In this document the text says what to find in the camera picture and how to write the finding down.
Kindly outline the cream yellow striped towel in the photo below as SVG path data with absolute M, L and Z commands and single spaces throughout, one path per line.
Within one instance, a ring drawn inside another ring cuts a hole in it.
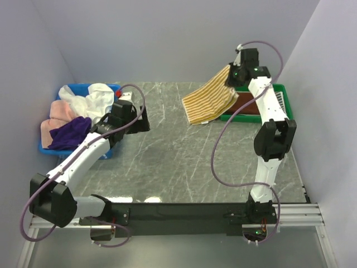
M 182 99 L 187 120 L 191 125 L 200 125 L 217 119 L 238 99 L 233 87 L 225 85 L 230 66 L 226 65 L 199 89 Z

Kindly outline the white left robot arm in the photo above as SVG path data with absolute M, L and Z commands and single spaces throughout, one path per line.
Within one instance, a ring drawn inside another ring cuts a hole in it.
M 111 112 L 90 129 L 84 141 L 59 166 L 46 175 L 33 176 L 29 211 L 58 227 L 67 226 L 75 218 L 86 217 L 107 224 L 115 217 L 111 201 L 96 194 L 74 197 L 73 191 L 92 165 L 125 134 L 149 130 L 145 106 L 136 110 L 128 100 L 116 101 Z

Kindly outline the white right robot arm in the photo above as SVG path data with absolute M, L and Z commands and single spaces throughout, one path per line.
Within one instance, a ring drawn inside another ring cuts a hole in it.
M 254 138 L 257 172 L 243 216 L 249 223 L 274 223 L 277 216 L 271 188 L 278 168 L 291 148 L 297 124 L 281 107 L 268 68 L 259 64 L 258 50 L 238 45 L 236 53 L 236 59 L 230 63 L 226 84 L 248 88 L 262 121 Z

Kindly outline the brown towel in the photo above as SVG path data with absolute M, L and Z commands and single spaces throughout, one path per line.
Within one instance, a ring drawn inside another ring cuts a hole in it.
M 247 102 L 249 102 L 253 99 L 253 96 L 250 92 L 239 92 L 238 95 L 239 96 L 238 96 L 237 101 L 224 114 L 232 115 L 237 109 L 239 109 L 241 106 L 243 106 L 244 104 L 246 104 Z M 260 112 L 258 110 L 256 102 L 254 102 L 254 103 L 250 104 L 249 106 L 245 107 L 244 109 L 242 109 L 239 112 L 239 114 L 249 115 L 249 116 L 258 116 L 258 115 L 260 115 Z

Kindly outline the green white striped towel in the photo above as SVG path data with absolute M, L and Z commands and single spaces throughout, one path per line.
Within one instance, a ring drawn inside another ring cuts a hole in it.
M 281 92 L 281 91 L 275 92 L 275 95 L 277 97 L 279 105 L 281 106 L 281 109 L 284 111 L 285 114 L 287 114 L 286 105 L 285 105 L 285 102 L 284 102 L 284 94 L 283 94 L 283 92 Z

